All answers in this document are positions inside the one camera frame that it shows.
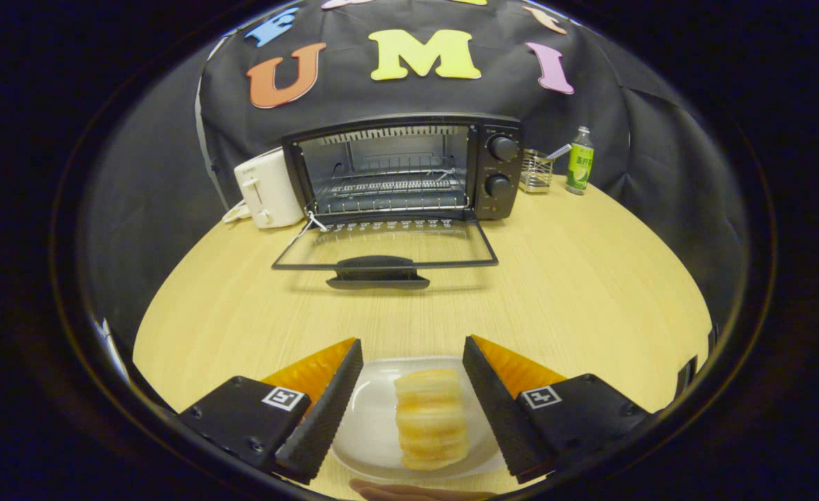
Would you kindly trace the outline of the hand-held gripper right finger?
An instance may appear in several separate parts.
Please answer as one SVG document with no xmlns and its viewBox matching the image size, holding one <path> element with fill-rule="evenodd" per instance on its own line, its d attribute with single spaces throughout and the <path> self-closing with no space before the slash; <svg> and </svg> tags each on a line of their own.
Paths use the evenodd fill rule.
<svg viewBox="0 0 819 501">
<path fill-rule="evenodd" d="M 612 450 L 651 417 L 594 374 L 567 378 L 480 336 L 466 338 L 462 362 L 520 483 Z"/>
</svg>

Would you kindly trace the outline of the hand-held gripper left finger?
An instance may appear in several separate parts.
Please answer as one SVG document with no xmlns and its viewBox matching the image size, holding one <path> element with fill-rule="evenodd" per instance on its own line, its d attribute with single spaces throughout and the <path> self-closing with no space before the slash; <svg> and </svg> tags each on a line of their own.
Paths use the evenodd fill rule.
<svg viewBox="0 0 819 501">
<path fill-rule="evenodd" d="M 308 484 L 318 475 L 363 368 L 348 338 L 262 380 L 228 378 L 178 419 L 262 472 Z"/>
</svg>

